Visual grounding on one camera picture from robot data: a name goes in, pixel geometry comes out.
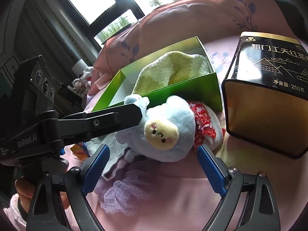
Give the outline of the left hand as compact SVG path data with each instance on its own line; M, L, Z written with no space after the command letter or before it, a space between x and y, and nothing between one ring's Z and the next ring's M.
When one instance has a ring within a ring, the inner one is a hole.
M15 181L15 187L16 187L19 199L20 199L20 204L22 208L28 213L29 208L30 208L30 203L32 200L32 196L35 190L35 186L21 178ZM65 192L60 192L60 195L61 195L63 207L66 210L70 206L67 194Z

